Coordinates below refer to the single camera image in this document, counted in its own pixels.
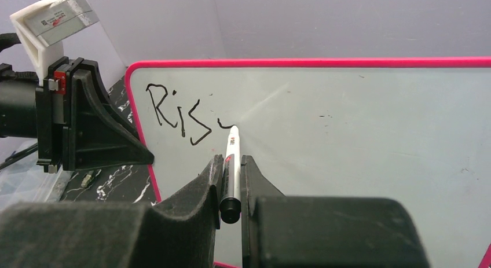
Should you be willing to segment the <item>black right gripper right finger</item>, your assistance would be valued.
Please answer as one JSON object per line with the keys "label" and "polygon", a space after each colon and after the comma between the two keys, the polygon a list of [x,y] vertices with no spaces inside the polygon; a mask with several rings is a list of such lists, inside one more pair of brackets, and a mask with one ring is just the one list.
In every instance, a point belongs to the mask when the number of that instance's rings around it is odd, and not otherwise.
{"label": "black right gripper right finger", "polygon": [[287,196],[250,155],[241,160],[244,267],[429,267],[396,200]]}

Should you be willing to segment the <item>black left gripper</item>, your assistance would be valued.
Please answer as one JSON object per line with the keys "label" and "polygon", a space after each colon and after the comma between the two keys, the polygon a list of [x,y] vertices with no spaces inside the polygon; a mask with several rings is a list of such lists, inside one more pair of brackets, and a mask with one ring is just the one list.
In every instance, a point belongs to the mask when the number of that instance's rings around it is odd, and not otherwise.
{"label": "black left gripper", "polygon": [[66,56],[35,89],[37,164],[48,173],[152,164],[136,128],[111,103],[98,64]]}

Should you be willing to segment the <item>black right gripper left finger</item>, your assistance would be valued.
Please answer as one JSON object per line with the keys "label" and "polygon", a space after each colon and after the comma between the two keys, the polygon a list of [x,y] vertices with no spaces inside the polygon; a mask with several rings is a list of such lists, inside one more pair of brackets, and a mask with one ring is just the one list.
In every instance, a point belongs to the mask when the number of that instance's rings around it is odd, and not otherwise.
{"label": "black right gripper left finger", "polygon": [[18,203],[1,212],[2,267],[212,267],[223,157],[159,204]]}

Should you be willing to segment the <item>white black whiteboard marker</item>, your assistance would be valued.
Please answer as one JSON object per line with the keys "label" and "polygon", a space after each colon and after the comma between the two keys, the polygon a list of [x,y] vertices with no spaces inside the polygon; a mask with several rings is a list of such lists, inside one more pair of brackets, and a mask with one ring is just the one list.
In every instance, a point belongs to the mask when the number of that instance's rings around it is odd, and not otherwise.
{"label": "white black whiteboard marker", "polygon": [[227,139],[223,164],[222,196],[219,204],[221,219],[227,224],[236,223],[241,213],[240,195],[240,136],[237,126],[232,126]]}

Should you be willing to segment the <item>pink framed whiteboard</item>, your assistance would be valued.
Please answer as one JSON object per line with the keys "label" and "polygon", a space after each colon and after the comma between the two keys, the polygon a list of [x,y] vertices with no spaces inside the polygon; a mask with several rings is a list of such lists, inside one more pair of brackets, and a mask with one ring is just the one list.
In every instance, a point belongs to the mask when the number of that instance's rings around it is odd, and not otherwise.
{"label": "pink framed whiteboard", "polygon": [[285,194],[386,197],[432,267],[490,246],[490,58],[140,61],[126,90],[158,200],[240,152]]}

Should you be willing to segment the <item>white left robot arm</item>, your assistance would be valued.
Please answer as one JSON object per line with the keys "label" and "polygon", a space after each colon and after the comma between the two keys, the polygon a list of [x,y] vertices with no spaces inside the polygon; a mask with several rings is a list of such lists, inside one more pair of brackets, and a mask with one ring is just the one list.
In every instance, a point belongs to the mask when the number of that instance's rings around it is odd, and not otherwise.
{"label": "white left robot arm", "polygon": [[45,172],[151,164],[153,154],[111,103],[97,62],[61,57],[45,78],[1,64],[1,137],[35,138]]}

